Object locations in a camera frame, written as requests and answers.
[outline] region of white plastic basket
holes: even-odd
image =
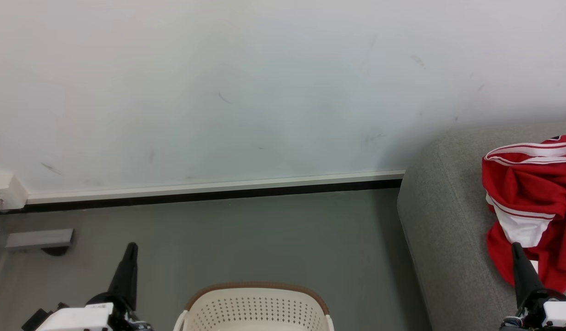
[[[326,303],[306,287],[227,283],[201,290],[174,331],[334,331]]]

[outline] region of gray fabric upholstery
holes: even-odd
[[[473,129],[435,141],[408,168],[398,209],[434,331],[497,330],[516,310],[514,288],[487,253],[497,220],[485,202],[481,158],[503,145],[566,134],[566,122]]]

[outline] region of electrical outlet box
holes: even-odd
[[[27,190],[11,173],[0,171],[0,210],[21,209],[27,201]]]

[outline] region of red cloth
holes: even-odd
[[[483,186],[499,220],[487,233],[487,249],[502,277],[514,284],[518,241],[538,261],[544,286],[566,291],[566,136],[487,153]]]

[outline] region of white baseboard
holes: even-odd
[[[66,192],[66,193],[42,193],[42,194],[38,193],[38,194],[29,194],[29,197],[27,197],[27,205],[35,205],[39,203],[70,202],[70,201],[153,197],[157,195],[170,195],[170,194],[251,190],[255,188],[276,188],[276,187],[339,184],[339,183],[352,183],[352,182],[370,182],[373,180],[401,179],[404,173],[405,170],[389,170],[389,171],[374,171],[374,172],[357,172],[354,174],[276,178],[276,179],[263,179],[263,180],[245,180],[242,182],[186,184],[186,185],[175,185],[175,186],[123,188],[119,190],[81,191],[81,192]]]

